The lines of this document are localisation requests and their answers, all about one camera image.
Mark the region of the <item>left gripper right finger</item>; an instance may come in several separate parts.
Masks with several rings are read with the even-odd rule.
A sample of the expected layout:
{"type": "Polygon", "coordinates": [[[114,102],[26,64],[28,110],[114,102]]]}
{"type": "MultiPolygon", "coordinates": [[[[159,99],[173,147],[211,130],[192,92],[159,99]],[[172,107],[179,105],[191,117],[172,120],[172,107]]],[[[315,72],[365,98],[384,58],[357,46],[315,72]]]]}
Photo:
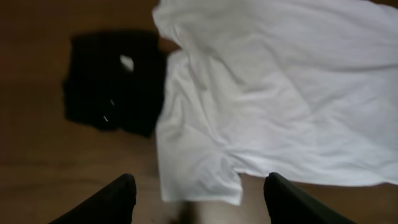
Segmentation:
{"type": "Polygon", "coordinates": [[[272,224],[354,223],[276,172],[270,173],[265,179],[264,199],[272,224]]]}

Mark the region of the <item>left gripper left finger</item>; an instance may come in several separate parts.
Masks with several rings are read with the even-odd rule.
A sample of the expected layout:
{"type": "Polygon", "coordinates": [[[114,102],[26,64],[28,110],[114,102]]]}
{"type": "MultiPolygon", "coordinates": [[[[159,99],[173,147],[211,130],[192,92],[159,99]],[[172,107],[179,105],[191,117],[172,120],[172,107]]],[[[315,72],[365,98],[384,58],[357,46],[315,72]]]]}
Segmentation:
{"type": "Polygon", "coordinates": [[[50,224],[131,224],[136,182],[123,174],[50,224]]]}

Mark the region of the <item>white robot-print t-shirt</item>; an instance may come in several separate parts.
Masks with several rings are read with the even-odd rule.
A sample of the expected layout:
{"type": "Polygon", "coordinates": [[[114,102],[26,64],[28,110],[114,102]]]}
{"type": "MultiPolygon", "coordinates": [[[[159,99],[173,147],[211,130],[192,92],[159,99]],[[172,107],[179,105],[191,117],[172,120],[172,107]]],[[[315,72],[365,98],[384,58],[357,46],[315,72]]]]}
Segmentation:
{"type": "Polygon", "coordinates": [[[161,1],[166,202],[239,205],[240,174],[397,183],[397,9],[371,1],[161,1]]]}

